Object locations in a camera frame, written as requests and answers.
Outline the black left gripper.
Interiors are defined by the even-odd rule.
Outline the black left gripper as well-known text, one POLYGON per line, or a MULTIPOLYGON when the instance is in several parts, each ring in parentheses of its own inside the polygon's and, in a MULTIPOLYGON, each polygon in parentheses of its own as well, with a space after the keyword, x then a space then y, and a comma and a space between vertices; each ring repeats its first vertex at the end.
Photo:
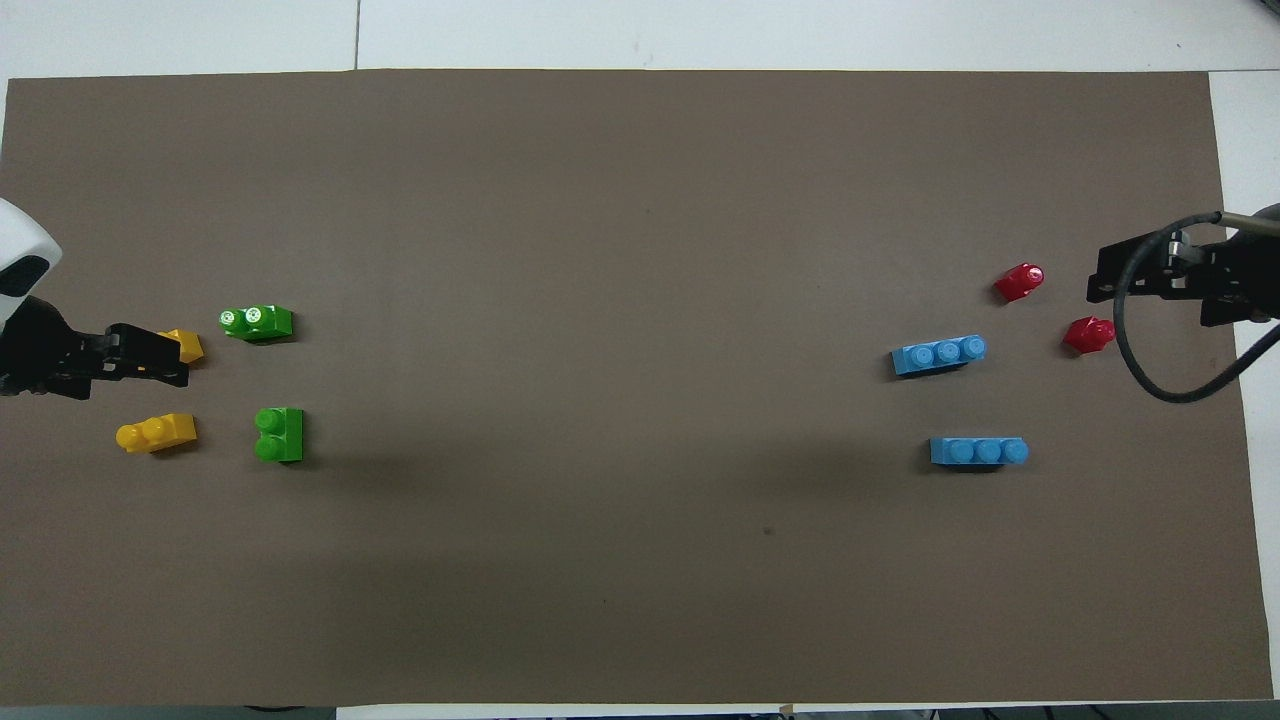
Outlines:
POLYGON ((177 388, 189 383, 180 342, 170 336, 115 323, 108 328, 108 357, 116 363, 102 366, 101 347, 100 334, 72 329, 51 304, 29 296, 3 327, 1 395, 83 401, 91 397, 97 372, 100 380, 154 380, 177 388))

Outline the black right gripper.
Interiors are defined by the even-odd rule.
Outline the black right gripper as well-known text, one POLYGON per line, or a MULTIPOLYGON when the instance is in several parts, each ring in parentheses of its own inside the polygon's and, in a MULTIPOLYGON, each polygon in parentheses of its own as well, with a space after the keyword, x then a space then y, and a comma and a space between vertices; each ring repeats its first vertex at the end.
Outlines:
POLYGON ((1238 322, 1271 322, 1279 306, 1279 205, 1272 204, 1251 217, 1222 213, 1217 225, 1235 231, 1217 243, 1198 246, 1198 261, 1174 282, 1171 246, 1176 231, 1148 232, 1111 243, 1097 254, 1096 273, 1087 281, 1088 304, 1112 302, 1121 291, 1123 269, 1134 252, 1152 236, 1158 242, 1135 265, 1126 296, 1160 297, 1199 302, 1203 327, 1238 322))

